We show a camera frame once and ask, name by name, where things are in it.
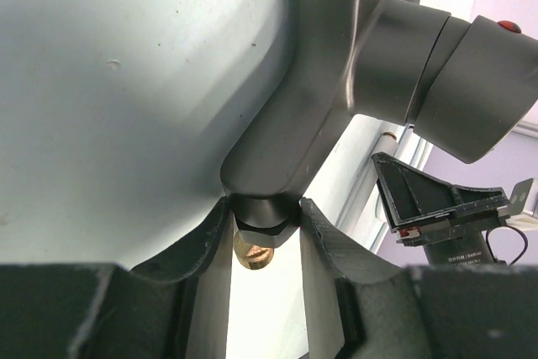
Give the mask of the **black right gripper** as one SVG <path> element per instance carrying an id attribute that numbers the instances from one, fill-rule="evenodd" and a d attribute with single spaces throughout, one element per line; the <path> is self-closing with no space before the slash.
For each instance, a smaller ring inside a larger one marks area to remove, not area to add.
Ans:
<path id="1" fill-rule="evenodd" d="M 502 264 L 489 236 L 510 229 L 498 209 L 500 187 L 463 187 L 417 170 L 387 153 L 372 156 L 377 187 L 389 226 L 406 247 L 421 247 L 430 265 Z"/>

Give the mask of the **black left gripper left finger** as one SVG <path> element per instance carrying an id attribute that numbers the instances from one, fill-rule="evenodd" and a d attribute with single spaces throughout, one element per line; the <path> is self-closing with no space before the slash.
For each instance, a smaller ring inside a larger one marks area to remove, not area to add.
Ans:
<path id="1" fill-rule="evenodd" d="M 2 357 L 224 357 L 232 221 L 221 198 L 194 230 L 131 269 L 2 266 Z"/>

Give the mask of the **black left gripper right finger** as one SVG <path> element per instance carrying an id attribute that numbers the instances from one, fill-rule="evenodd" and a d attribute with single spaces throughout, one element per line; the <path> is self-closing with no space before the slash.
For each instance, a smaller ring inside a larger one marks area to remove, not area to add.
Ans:
<path id="1" fill-rule="evenodd" d="M 312 358 L 534 358 L 533 266 L 397 267 L 301 202 Z"/>

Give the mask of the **dark grey faucet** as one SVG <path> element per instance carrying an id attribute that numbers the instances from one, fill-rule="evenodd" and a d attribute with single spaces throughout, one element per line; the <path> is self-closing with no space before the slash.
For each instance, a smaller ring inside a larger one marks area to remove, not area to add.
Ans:
<path id="1" fill-rule="evenodd" d="M 242 239 L 277 248 L 353 116 L 414 126 L 465 163 L 483 158 L 537 99 L 537 42 L 419 0 L 294 0 L 287 72 L 224 159 Z"/>

